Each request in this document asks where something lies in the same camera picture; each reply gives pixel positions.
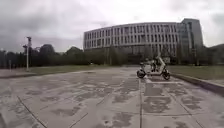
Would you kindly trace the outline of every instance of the building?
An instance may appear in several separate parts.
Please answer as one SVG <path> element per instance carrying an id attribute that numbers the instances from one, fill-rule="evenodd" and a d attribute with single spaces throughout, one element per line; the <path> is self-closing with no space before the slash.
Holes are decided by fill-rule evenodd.
<path id="1" fill-rule="evenodd" d="M 115 47 L 128 54 L 156 56 L 159 52 L 170 57 L 200 51 L 203 38 L 197 19 L 176 22 L 134 23 L 105 27 L 84 33 L 84 50 Z"/>

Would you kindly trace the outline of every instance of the street lamp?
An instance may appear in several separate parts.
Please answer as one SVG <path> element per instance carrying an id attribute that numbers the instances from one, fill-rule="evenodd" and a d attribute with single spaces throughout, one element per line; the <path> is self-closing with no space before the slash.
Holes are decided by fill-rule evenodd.
<path id="1" fill-rule="evenodd" d="M 29 48 L 31 47 L 31 37 L 26 37 L 28 39 L 28 44 L 26 47 L 26 70 L 29 71 Z"/>

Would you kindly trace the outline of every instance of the electric scooter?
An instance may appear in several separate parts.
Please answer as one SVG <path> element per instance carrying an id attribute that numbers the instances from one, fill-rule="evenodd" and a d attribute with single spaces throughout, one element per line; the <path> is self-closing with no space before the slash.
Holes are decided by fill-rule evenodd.
<path id="1" fill-rule="evenodd" d="M 152 71 L 152 65 L 140 63 L 140 69 L 137 71 L 138 78 L 144 78 L 147 76 L 162 76 L 165 80 L 170 79 L 170 73 L 166 69 L 166 64 L 163 62 L 161 57 L 157 57 L 161 63 L 161 66 L 158 71 Z"/>

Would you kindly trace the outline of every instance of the curved building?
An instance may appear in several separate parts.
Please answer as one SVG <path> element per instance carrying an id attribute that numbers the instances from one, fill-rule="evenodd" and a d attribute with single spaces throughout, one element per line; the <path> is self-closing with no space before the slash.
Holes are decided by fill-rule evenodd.
<path id="1" fill-rule="evenodd" d="M 199 20 L 184 19 L 182 22 L 134 23 L 105 27 L 84 33 L 84 50 L 115 47 L 126 53 L 158 52 L 169 56 L 188 56 L 203 46 Z"/>

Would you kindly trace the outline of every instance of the lawn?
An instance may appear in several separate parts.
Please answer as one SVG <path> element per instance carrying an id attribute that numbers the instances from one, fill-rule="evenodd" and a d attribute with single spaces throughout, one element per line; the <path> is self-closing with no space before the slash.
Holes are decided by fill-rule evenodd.
<path id="1" fill-rule="evenodd" d="M 171 73 L 200 79 L 224 79 L 224 66 L 168 66 Z"/>
<path id="2" fill-rule="evenodd" d="M 71 65 L 71 66 L 32 67 L 30 68 L 30 72 L 36 73 L 38 75 L 45 75 L 45 74 L 66 73 L 66 72 L 103 69 L 103 68 L 109 68 L 109 66 L 107 65 L 91 65 L 91 66 Z"/>

